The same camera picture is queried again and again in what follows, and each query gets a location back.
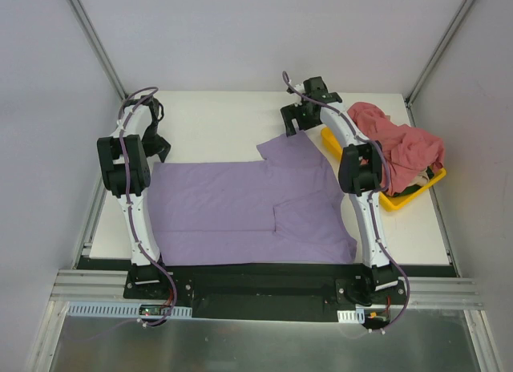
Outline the purple t shirt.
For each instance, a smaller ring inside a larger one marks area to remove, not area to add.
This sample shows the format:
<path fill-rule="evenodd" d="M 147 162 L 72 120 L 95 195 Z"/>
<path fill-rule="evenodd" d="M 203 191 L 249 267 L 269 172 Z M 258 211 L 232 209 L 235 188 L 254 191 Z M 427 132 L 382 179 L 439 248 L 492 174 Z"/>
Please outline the purple t shirt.
<path fill-rule="evenodd" d="M 252 162 L 154 166 L 147 202 L 165 264 L 352 263 L 343 192 L 311 139 L 280 135 L 257 149 Z"/>

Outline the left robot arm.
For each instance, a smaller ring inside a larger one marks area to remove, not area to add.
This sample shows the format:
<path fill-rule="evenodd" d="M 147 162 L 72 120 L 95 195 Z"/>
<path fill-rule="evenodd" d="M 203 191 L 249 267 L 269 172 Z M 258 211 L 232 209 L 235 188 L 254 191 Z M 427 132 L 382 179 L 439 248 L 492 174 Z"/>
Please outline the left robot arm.
<path fill-rule="evenodd" d="M 123 102 L 116 129 L 96 142 L 103 185 L 121 207 L 131 246 L 127 282 L 141 286 L 153 299 L 164 297 L 170 281 L 151 227 L 147 194 L 151 184 L 148 160 L 164 162 L 171 144 L 158 132 L 164 106 L 153 95 Z"/>

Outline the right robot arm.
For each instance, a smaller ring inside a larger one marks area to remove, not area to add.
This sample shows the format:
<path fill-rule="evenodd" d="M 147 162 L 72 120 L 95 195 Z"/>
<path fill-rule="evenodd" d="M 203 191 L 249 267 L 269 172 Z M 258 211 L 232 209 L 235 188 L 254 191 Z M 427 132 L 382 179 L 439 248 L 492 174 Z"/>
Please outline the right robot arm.
<path fill-rule="evenodd" d="M 342 148 L 337 179 L 349 197 L 357 217 L 366 267 L 361 283 L 362 297 L 369 303 L 386 298 L 398 284 L 398 269 L 386 248 L 379 196 L 390 184 L 381 144 L 361 131 L 350 118 L 341 96 L 330 92 L 322 77 L 294 85 L 284 71 L 282 79 L 295 102 L 281 109 L 285 134 L 290 137 L 319 125 L 326 126 Z"/>

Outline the pink t shirt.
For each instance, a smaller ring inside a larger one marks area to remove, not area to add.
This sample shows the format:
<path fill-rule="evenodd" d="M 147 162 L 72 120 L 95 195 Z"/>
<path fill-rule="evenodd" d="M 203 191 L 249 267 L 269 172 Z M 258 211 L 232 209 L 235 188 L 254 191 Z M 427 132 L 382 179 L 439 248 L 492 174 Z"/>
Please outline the pink t shirt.
<path fill-rule="evenodd" d="M 391 176 L 387 195 L 404 192 L 427 170 L 436 174 L 444 168 L 446 152 L 441 138 L 417 127 L 392 123 L 372 103 L 357 102 L 348 114 L 366 137 L 382 146 Z"/>

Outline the yellow plastic tray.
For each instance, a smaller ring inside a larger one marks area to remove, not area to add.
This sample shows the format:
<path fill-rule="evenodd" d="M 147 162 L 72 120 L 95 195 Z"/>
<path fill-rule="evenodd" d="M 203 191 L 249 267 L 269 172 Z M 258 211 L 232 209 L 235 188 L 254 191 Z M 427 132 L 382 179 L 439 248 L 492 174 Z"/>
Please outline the yellow plastic tray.
<path fill-rule="evenodd" d="M 338 141 L 336 140 L 333 133 L 327 128 L 324 127 L 321 130 L 321 141 L 327 151 L 337 160 L 341 160 L 342 156 L 342 148 Z M 409 196 L 400 196 L 400 197 L 392 197 L 388 196 L 385 193 L 381 193 L 379 196 L 381 206 L 387 212 L 398 211 L 407 204 L 409 204 L 412 200 L 426 192 L 428 189 L 432 188 L 435 184 L 437 184 L 442 178 L 446 176 L 446 169 L 442 168 L 440 171 L 434 174 L 434 177 L 431 179 L 430 183 L 426 186 L 420 188 L 417 192 L 409 195 Z"/>

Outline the green t shirt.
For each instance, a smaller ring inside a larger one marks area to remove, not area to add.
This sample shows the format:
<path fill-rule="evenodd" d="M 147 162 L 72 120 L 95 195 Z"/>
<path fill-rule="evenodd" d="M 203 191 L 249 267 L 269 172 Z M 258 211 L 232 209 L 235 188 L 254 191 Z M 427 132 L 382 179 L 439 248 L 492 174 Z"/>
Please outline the green t shirt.
<path fill-rule="evenodd" d="M 434 177 L 434 172 L 432 171 L 431 168 L 427 168 L 424 172 L 428 172 L 428 174 L 430 176 L 432 176 L 432 178 Z M 417 185 L 414 185 L 414 186 L 410 186 L 408 185 L 402 192 L 395 192 L 392 197 L 400 197 L 400 196 L 409 196 L 415 192 L 417 192 L 420 188 L 422 188 L 420 186 L 417 186 Z"/>

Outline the white cloth in tray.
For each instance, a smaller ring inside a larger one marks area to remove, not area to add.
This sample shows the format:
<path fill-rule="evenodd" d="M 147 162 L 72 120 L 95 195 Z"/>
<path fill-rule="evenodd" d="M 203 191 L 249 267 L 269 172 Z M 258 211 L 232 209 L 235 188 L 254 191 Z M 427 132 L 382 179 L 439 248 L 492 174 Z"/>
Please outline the white cloth in tray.
<path fill-rule="evenodd" d="M 432 176 L 430 176 L 428 172 L 420 172 L 412 179 L 412 181 L 410 182 L 410 186 L 417 185 L 422 187 L 429 184 L 431 179 Z"/>

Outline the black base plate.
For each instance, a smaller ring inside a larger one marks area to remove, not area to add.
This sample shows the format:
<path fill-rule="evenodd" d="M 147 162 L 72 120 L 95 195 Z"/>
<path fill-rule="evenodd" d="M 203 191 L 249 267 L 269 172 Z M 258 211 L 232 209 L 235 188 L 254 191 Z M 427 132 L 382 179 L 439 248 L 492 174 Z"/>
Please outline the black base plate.
<path fill-rule="evenodd" d="M 380 321 L 402 308 L 403 279 L 376 289 L 361 265 L 205 265 L 136 269 L 128 260 L 81 259 L 81 271 L 123 271 L 123 298 L 145 301 L 141 313 L 189 308 L 194 318 L 336 322 L 340 313 L 367 308 Z"/>

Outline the left aluminium frame post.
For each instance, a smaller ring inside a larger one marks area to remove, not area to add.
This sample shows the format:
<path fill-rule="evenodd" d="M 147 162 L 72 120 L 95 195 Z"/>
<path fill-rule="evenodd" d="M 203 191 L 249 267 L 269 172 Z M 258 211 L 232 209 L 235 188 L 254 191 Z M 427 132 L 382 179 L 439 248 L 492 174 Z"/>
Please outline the left aluminium frame post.
<path fill-rule="evenodd" d="M 93 53 L 95 54 L 100 66 L 102 67 L 104 73 L 107 76 L 108 81 L 112 85 L 115 93 L 118 97 L 123 100 L 128 97 L 128 93 L 125 90 L 122 81 L 117 74 L 117 71 L 112 63 L 99 35 L 95 29 L 93 22 L 85 6 L 83 5 L 81 0 L 66 0 L 69 4 L 71 11 L 73 12 L 75 19 L 80 25 L 89 46 L 91 47 Z"/>

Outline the aluminium frame post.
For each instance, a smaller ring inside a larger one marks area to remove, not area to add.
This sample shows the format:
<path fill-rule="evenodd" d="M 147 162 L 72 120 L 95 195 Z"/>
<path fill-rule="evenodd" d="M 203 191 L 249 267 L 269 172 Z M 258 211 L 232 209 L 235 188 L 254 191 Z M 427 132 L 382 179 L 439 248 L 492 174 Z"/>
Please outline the aluminium frame post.
<path fill-rule="evenodd" d="M 99 35 L 95 29 L 93 22 L 85 6 L 83 5 L 81 0 L 66 0 L 69 4 L 71 11 L 73 12 L 75 19 L 80 25 L 89 46 L 91 47 L 93 53 L 95 54 L 100 66 L 102 67 L 104 73 L 107 76 L 108 81 L 112 85 L 115 93 L 118 97 L 123 100 L 128 97 L 128 93 L 125 90 L 122 81 L 117 74 L 117 71 L 112 63 Z"/>
<path fill-rule="evenodd" d="M 463 23 L 470 15 L 470 12 L 473 10 L 477 1 L 478 0 L 462 0 L 462 2 L 459 4 L 454 16 L 450 20 L 447 28 L 444 30 L 442 37 L 439 39 L 436 47 L 430 54 L 430 57 L 428 58 L 426 65 L 423 67 L 420 75 L 418 76 L 411 90 L 405 97 L 405 105 L 407 109 L 410 109 L 414 104 L 414 101 L 417 99 L 421 90 L 425 86 L 426 81 L 428 80 L 436 66 L 440 63 L 442 57 L 450 47 L 456 34 L 459 32 Z"/>

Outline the right aluminium frame post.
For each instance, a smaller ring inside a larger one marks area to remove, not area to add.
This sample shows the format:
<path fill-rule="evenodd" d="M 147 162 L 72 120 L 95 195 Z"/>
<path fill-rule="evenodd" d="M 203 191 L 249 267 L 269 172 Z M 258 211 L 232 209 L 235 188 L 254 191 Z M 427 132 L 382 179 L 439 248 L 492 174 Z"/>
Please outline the right aluminium frame post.
<path fill-rule="evenodd" d="M 470 15 L 470 12 L 473 10 L 477 1 L 478 0 L 462 0 L 462 2 L 459 4 L 454 16 L 450 20 L 447 28 L 444 30 L 442 37 L 439 39 L 436 47 L 430 54 L 430 57 L 428 58 L 426 65 L 423 67 L 420 75 L 418 76 L 411 90 L 405 97 L 405 105 L 407 109 L 410 109 L 414 104 L 414 101 L 417 99 L 421 90 L 425 86 L 426 81 L 428 80 L 436 66 L 440 63 L 442 57 L 450 47 L 456 34 L 459 32 L 463 23 Z"/>

